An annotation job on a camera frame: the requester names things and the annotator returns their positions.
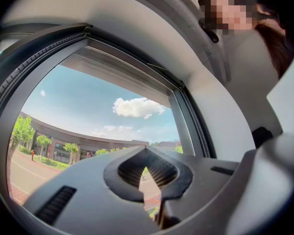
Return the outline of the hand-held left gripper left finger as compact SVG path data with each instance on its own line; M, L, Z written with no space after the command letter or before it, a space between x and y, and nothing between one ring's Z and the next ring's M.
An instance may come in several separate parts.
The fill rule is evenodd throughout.
M126 159L136 147L85 159L47 181L24 204L31 235L151 235L160 231L143 203L118 197L106 185L103 172L118 158ZM74 194L60 212L42 210L64 189Z

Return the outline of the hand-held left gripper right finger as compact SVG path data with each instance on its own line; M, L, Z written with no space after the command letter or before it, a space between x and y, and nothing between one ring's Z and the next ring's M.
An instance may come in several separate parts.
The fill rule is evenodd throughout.
M176 231L224 231L234 201L222 196L238 163L146 148L146 167L161 190L159 221L146 221L146 230L165 225Z

